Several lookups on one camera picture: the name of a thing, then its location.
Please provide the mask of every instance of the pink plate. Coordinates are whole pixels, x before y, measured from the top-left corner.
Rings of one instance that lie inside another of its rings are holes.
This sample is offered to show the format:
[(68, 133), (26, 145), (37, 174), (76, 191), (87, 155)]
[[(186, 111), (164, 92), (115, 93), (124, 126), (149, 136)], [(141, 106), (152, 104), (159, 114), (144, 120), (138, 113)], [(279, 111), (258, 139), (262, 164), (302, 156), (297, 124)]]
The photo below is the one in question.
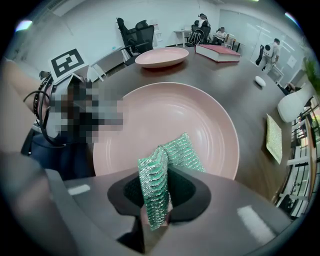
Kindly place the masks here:
[(182, 62), (189, 52), (183, 48), (165, 47), (146, 51), (135, 59), (144, 68), (163, 68)]
[(129, 113), (122, 131), (105, 133), (99, 138), (104, 142), (94, 144), (97, 176), (137, 167), (138, 159), (187, 132), (208, 173), (235, 178), (239, 163), (236, 129), (210, 95), (190, 85), (159, 82), (130, 92), (123, 102)]

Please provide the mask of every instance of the desk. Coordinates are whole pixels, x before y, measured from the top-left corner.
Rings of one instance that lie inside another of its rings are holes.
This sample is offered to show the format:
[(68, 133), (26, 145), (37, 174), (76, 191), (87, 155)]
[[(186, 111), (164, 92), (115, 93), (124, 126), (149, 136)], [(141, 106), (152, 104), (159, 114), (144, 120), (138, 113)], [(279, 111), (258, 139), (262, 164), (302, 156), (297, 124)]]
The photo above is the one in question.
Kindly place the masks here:
[(238, 44), (238, 47), (236, 48), (236, 51), (235, 51), (236, 53), (239, 51), (240, 45), (246, 46), (245, 44), (240, 43), (240, 42), (238, 42), (238, 41), (233, 41), (233, 44), (232, 44), (232, 48), (231, 48), (231, 50), (233, 50), (233, 49), (234, 49), (234, 45), (235, 45), (235, 43), (237, 43), (237, 44)]
[[(180, 64), (146, 69), (134, 63), (95, 86), (124, 96), (142, 86), (168, 81), (208, 93), (227, 111), (237, 132), (240, 157), (235, 180), (271, 201), (288, 174), (291, 124), (283, 122), (277, 110), (284, 94), (267, 74), (243, 57), (239, 63), (217, 63), (193, 48), (186, 50), (189, 55)], [(256, 84), (255, 76), (265, 81), (264, 88)], [(267, 113), (282, 129), (281, 164), (266, 149)]]
[(175, 33), (175, 46), (178, 46), (178, 34), (182, 33), (182, 46), (185, 48), (185, 33), (192, 33), (192, 30), (175, 30), (173, 31)]

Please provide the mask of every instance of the book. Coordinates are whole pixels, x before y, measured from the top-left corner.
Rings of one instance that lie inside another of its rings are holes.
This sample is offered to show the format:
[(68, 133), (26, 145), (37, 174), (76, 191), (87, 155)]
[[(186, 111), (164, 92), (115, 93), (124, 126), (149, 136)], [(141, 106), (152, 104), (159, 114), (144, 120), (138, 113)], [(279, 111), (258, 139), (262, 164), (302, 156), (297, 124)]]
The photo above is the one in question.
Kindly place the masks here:
[(241, 54), (222, 45), (197, 44), (195, 52), (206, 56), (215, 62), (239, 62)]

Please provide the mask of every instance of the green mat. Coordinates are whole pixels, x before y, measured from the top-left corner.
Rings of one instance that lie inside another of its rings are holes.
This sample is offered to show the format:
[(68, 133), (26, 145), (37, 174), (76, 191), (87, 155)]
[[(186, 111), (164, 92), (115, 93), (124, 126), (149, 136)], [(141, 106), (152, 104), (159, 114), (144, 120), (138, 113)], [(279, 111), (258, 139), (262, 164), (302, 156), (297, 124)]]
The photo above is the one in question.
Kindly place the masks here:
[(168, 164), (205, 172), (186, 132), (158, 146), (149, 157), (138, 160), (141, 189), (151, 230), (160, 227), (168, 214)]

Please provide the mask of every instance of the green sequined pouch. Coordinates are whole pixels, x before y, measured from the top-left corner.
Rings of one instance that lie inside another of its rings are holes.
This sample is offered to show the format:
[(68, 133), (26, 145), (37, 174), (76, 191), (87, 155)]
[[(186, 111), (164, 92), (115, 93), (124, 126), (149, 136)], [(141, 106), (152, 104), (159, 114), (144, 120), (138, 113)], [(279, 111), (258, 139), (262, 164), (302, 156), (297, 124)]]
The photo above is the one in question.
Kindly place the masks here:
[(280, 165), (282, 159), (282, 131), (270, 115), (266, 114), (266, 116), (266, 148)]
[(200, 172), (206, 171), (186, 132), (179, 138), (163, 145), (163, 148), (168, 155), (169, 165), (182, 166)]
[(163, 147), (139, 159), (138, 170), (150, 229), (155, 230), (165, 222), (169, 206), (168, 156)]

